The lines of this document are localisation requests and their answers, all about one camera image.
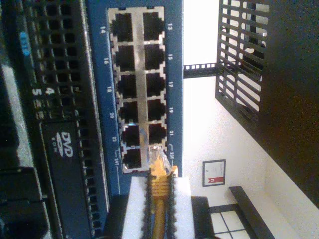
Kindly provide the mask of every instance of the white wall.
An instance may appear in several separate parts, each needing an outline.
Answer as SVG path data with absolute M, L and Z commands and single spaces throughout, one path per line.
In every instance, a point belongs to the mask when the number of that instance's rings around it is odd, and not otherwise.
M 184 0 L 184 65 L 214 63 L 219 0 Z M 184 163 L 193 195 L 235 203 L 229 186 L 263 190 L 267 154 L 215 99 L 215 78 L 184 79 Z M 226 184 L 202 187 L 202 162 L 226 159 Z
M 301 238 L 319 239 L 319 209 L 271 158 L 265 191 Z
M 276 239 L 302 238 L 287 222 L 285 216 L 265 192 L 249 189 L 245 189 L 245 192 Z
M 202 162 L 226 159 L 226 184 L 202 187 Z M 210 206 L 235 203 L 229 186 L 264 190 L 268 155 L 215 99 L 215 78 L 184 79 L 184 176 Z
M 184 65 L 214 63 L 219 0 L 184 0 Z
M 219 0 L 184 0 L 184 65 L 216 62 Z M 212 77 L 184 80 L 184 163 L 192 195 L 235 203 L 244 188 L 277 239 L 319 239 L 319 210 L 215 99 Z M 202 162 L 226 159 L 226 184 L 202 187 Z

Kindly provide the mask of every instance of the network switch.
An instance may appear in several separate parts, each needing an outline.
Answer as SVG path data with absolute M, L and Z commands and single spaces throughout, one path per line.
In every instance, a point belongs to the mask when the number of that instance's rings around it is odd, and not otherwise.
M 182 173 L 182 1 L 87 7 L 110 196 L 146 174 L 153 146 Z

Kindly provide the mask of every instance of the port number label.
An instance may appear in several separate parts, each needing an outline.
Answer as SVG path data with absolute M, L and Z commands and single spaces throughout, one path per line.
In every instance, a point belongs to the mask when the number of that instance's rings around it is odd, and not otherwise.
M 40 88 L 32 89 L 32 93 L 33 93 L 33 95 L 35 95 L 35 96 L 42 95 L 42 89 L 40 89 Z M 54 94 L 54 93 L 55 93 L 55 90 L 54 90 L 53 88 L 51 88 L 51 87 L 48 87 L 48 88 L 46 88 L 45 93 L 46 93 L 47 95 L 51 95 L 51 94 Z
M 104 26 L 101 26 L 101 27 L 100 27 L 100 30 L 101 30 L 101 32 L 100 32 L 101 34 L 106 33 L 106 30 L 105 30 L 105 27 L 104 27 Z
M 32 93 L 35 95 L 35 96 L 38 96 L 38 95 L 42 95 L 42 89 L 32 89 Z
M 120 164 L 119 164 L 119 159 L 118 159 L 118 158 L 115 158 L 115 159 L 114 159 L 114 163 L 115 163 L 116 166 L 119 166 L 119 165 L 120 165 Z
M 51 87 L 48 87 L 48 88 L 46 88 L 45 93 L 46 93 L 47 95 L 51 95 L 51 94 L 54 94 L 54 93 L 55 93 L 55 90 L 54 90 L 53 88 L 51 88 Z

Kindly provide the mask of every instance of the ventilation holes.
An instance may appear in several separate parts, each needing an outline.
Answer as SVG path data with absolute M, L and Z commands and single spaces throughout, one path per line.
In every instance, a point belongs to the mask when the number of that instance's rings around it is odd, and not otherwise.
M 258 120 L 269 6 L 224 0 L 220 6 L 218 91 L 249 122 Z

